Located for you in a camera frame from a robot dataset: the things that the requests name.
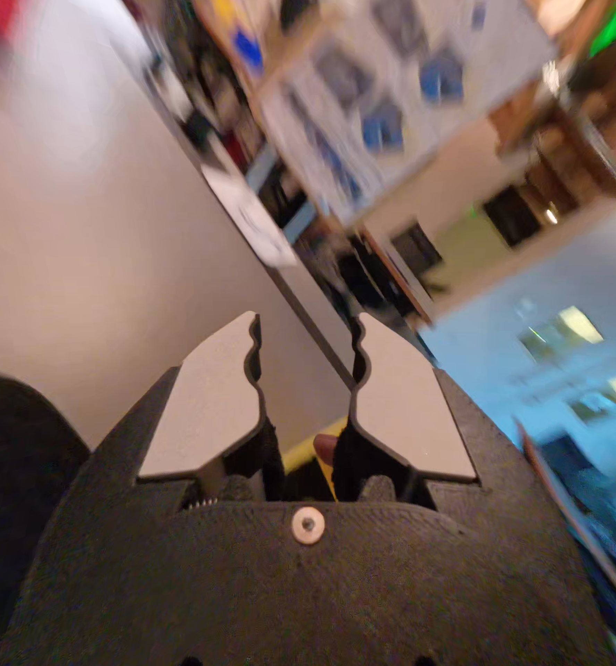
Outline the dark printed shirt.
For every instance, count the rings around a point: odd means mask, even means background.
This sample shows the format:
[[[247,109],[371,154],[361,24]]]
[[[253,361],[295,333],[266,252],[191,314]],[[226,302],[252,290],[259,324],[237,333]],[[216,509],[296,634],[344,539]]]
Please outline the dark printed shirt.
[[[0,637],[44,529],[90,455],[42,394],[0,376]]]

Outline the wooden board with instruction sheet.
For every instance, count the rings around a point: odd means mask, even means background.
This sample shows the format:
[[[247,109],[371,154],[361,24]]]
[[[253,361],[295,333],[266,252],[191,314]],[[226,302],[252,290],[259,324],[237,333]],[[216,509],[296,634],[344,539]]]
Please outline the wooden board with instruction sheet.
[[[281,66],[259,107],[308,195],[348,224],[555,55],[523,1],[363,1]]]

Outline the blue plastic bin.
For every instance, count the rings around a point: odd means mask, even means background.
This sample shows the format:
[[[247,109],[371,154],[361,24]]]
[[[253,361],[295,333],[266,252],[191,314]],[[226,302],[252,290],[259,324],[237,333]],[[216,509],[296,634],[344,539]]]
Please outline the blue plastic bin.
[[[231,32],[231,43],[238,58],[250,71],[257,74],[263,71],[262,49],[254,34],[237,24]]]

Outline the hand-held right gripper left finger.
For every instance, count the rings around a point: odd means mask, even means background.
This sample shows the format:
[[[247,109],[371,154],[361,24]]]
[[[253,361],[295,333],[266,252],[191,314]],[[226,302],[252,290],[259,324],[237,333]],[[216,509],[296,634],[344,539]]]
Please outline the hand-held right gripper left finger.
[[[188,478],[251,444],[267,418],[261,320],[247,311],[183,360],[137,478]]]

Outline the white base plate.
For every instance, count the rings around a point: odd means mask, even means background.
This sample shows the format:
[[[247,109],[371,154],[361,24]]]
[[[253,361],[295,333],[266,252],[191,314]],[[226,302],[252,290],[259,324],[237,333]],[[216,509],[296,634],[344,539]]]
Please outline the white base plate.
[[[297,255],[289,241],[244,178],[206,164],[201,165],[201,171],[225,212],[265,266],[278,270],[297,264]]]

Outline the person's right hand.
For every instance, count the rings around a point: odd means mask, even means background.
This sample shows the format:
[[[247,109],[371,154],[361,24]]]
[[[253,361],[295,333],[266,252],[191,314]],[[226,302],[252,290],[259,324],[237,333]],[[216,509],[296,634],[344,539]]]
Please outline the person's right hand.
[[[338,437],[331,434],[318,434],[313,439],[313,447],[319,461],[327,467],[334,466]]]

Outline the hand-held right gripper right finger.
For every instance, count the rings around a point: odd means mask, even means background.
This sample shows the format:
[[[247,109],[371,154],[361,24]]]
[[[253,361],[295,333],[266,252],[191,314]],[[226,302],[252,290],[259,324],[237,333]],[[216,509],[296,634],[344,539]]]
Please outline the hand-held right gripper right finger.
[[[476,481],[471,457],[434,366],[368,313],[352,322],[354,430],[427,479]]]

